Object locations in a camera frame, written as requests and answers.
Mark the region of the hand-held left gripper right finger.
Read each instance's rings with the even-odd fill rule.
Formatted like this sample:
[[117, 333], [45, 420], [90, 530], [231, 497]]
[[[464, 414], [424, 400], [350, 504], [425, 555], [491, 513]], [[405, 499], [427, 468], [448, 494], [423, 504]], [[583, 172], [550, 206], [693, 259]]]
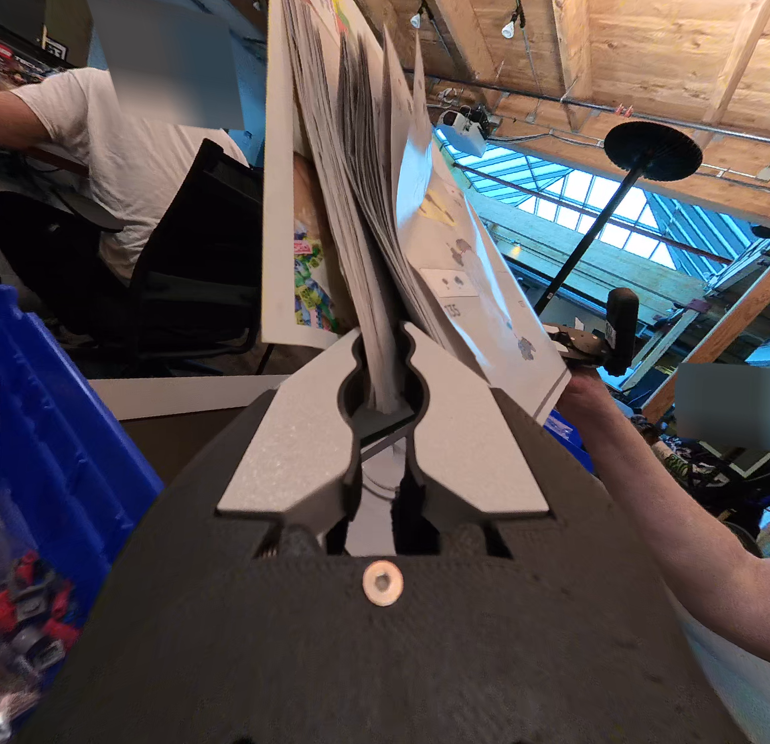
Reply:
[[402, 479], [403, 555], [520, 555], [550, 508], [494, 390], [402, 323], [404, 392], [415, 413]]

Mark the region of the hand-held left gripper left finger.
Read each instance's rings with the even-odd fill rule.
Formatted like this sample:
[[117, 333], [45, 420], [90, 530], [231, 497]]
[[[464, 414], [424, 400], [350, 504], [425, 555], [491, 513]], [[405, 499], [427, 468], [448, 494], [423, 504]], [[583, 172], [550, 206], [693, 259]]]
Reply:
[[300, 527], [346, 555], [361, 504], [361, 438], [352, 418], [367, 373], [358, 328], [276, 389], [217, 504], [217, 517]]

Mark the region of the lego instruction booklet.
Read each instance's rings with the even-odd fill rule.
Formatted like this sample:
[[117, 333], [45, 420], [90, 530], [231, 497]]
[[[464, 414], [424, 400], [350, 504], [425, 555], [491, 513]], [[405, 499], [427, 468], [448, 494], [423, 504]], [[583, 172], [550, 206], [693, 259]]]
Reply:
[[439, 154], [419, 39], [409, 85], [353, 0], [268, 0], [267, 19], [263, 342], [358, 327], [391, 412], [406, 319], [543, 425], [570, 373]]

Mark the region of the person's right forearm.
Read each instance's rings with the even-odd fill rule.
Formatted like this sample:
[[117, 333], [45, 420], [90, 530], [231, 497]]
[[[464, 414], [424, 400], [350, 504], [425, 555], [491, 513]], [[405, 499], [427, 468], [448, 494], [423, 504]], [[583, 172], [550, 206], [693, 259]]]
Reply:
[[768, 559], [746, 550], [671, 477], [596, 371], [572, 371], [557, 409], [577, 429], [676, 601], [715, 634], [768, 661]]

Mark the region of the blue plastic bin with tag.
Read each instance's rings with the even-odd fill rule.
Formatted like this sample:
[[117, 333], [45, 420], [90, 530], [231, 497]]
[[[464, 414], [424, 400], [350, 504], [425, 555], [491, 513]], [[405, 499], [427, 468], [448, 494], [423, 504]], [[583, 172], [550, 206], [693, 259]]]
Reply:
[[41, 556], [72, 581], [81, 634], [98, 619], [108, 647], [158, 609], [156, 563], [127, 555], [163, 484], [42, 321], [2, 286], [2, 487]]

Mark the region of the black office chair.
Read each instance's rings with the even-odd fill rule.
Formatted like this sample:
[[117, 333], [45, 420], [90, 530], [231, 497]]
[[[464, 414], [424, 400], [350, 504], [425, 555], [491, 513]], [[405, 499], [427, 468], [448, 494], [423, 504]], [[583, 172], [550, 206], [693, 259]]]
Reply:
[[133, 269], [122, 348], [140, 364], [246, 354], [262, 281], [262, 174], [204, 139]]

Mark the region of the white ceiling projector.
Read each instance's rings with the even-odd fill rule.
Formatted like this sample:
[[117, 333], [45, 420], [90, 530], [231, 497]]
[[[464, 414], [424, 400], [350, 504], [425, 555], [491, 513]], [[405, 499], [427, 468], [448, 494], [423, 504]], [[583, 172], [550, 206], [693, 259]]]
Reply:
[[440, 114], [436, 128], [459, 152], [476, 158], [485, 154], [490, 124], [483, 108], [465, 105], [459, 110], [445, 110]]

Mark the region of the clear plastic parts bags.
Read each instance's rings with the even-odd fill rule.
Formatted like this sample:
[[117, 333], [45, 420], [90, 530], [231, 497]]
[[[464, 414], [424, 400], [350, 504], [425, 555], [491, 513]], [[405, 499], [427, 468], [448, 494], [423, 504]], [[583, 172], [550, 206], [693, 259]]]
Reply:
[[9, 489], [1, 499], [1, 740], [49, 690], [80, 634], [72, 581], [41, 556]]

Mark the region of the colourful toy box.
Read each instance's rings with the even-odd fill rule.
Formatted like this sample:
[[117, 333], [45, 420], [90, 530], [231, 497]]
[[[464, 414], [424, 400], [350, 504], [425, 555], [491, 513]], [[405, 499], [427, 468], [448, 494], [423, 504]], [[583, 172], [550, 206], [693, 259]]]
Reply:
[[38, 84], [53, 75], [63, 73], [69, 66], [52, 57], [49, 63], [34, 53], [1, 41], [1, 91], [12, 91], [24, 85]]

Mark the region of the wooden support post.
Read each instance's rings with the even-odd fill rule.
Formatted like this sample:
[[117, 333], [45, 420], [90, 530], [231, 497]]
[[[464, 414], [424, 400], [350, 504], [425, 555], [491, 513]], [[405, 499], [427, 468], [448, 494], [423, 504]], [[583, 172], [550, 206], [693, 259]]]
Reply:
[[686, 364], [709, 364], [716, 361], [768, 305], [769, 270], [765, 270], [650, 396], [642, 410], [645, 418], [656, 424], [669, 411], [675, 403], [675, 387], [680, 370]]

